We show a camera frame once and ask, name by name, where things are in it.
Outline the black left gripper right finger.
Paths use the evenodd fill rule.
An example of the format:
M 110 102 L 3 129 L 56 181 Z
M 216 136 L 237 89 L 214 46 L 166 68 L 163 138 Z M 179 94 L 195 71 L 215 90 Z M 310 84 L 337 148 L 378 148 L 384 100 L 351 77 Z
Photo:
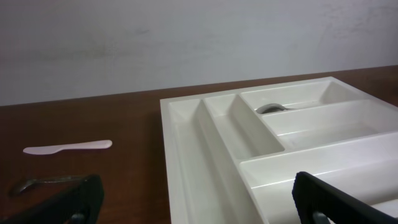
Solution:
M 307 173 L 295 176 L 292 196 L 302 223 L 397 224 L 397 219 Z

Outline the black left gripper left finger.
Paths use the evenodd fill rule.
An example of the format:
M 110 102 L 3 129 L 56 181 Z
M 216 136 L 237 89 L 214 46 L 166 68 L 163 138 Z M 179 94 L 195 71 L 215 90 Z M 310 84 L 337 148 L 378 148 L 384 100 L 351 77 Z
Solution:
M 1 224 L 95 224 L 104 200 L 101 177 L 91 174 L 43 202 L 15 214 Z

